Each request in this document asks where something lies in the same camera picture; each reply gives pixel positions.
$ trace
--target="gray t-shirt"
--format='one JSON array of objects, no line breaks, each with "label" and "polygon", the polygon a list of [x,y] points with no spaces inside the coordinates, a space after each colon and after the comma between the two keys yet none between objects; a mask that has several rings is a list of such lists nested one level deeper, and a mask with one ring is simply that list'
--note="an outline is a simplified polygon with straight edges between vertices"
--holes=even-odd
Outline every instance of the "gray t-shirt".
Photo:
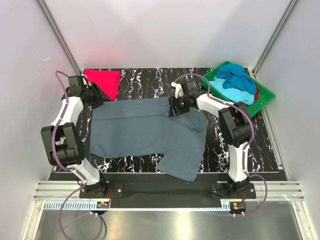
[{"label": "gray t-shirt", "polygon": [[158,170],[194,181],[208,120],[195,108],[174,117],[169,111],[168,97],[105,102],[93,111],[90,152],[108,159],[164,154]]}]

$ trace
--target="blue cloth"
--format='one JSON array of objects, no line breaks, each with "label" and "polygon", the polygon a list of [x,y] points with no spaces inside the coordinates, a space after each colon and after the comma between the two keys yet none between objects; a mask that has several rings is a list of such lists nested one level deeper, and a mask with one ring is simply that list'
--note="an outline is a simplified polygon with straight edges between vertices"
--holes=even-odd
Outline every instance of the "blue cloth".
[{"label": "blue cloth", "polygon": [[256,84],[247,76],[244,67],[239,64],[221,66],[216,73],[216,78],[226,80],[223,83],[225,89],[240,89],[248,91],[250,94],[257,92]]},{"label": "blue cloth", "polygon": [[214,78],[214,81],[210,81],[210,85],[213,86],[216,90],[218,90],[222,95],[227,97],[228,99],[234,101],[235,103],[237,102],[243,102],[247,105],[251,105],[255,101],[255,95],[250,94],[247,91],[241,91],[237,88],[228,88],[225,89],[223,87],[223,84],[227,80],[222,79],[222,78]]},{"label": "blue cloth", "polygon": [[[168,117],[168,97],[106,101],[93,110],[90,153],[103,158],[164,154],[157,169],[194,181],[206,147],[208,120],[191,108]],[[127,161],[128,168],[137,169]]]}]

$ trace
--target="black mounting plate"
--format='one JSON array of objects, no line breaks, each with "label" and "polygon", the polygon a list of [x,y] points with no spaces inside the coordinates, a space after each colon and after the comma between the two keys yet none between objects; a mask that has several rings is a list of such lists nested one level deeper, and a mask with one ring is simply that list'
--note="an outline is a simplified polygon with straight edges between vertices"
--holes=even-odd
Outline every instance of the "black mounting plate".
[{"label": "black mounting plate", "polygon": [[219,190],[221,187],[226,185],[227,183],[211,183],[211,192],[212,192],[212,198],[213,199],[242,199],[243,194],[245,193],[246,199],[256,199],[256,190],[255,185],[253,183],[249,183],[248,187],[245,187],[244,189],[235,192],[234,194],[230,194],[229,192],[226,195],[220,195]]},{"label": "black mounting plate", "polygon": [[[121,199],[124,191],[124,184],[122,182],[109,182],[108,189],[112,192],[112,199]],[[79,198],[81,199],[105,199],[108,198],[108,193],[97,196],[92,192],[80,191]]]}]

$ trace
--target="light blue cloth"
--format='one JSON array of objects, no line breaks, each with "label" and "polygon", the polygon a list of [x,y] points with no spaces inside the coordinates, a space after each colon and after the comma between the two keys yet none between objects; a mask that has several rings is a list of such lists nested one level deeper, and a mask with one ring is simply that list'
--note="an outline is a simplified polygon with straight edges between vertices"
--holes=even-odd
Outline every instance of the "light blue cloth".
[{"label": "light blue cloth", "polygon": [[214,77],[214,81],[210,81],[210,85],[213,86],[216,90],[218,90],[223,96],[227,97],[228,99],[237,102],[243,102],[247,105],[251,105],[255,101],[255,95],[250,94],[247,91],[241,91],[237,88],[228,88],[225,89],[223,84],[226,80]]},{"label": "light blue cloth", "polygon": [[239,64],[231,63],[219,67],[216,77],[226,80],[223,84],[225,89],[240,89],[250,94],[257,92],[256,84],[248,77],[244,67]]}]

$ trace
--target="white wall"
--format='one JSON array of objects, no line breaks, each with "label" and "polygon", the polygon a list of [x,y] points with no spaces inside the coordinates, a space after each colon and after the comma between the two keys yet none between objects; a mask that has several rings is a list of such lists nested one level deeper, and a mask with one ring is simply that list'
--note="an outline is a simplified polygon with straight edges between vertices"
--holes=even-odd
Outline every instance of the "white wall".
[{"label": "white wall", "polygon": [[61,107],[54,73],[73,71],[35,0],[2,0],[0,32],[0,239],[17,240],[50,168],[40,130]]},{"label": "white wall", "polygon": [[262,68],[276,94],[268,105],[292,180],[298,180],[320,236],[320,1],[300,1]]},{"label": "white wall", "polygon": [[253,68],[289,0],[46,0],[81,68]]}]

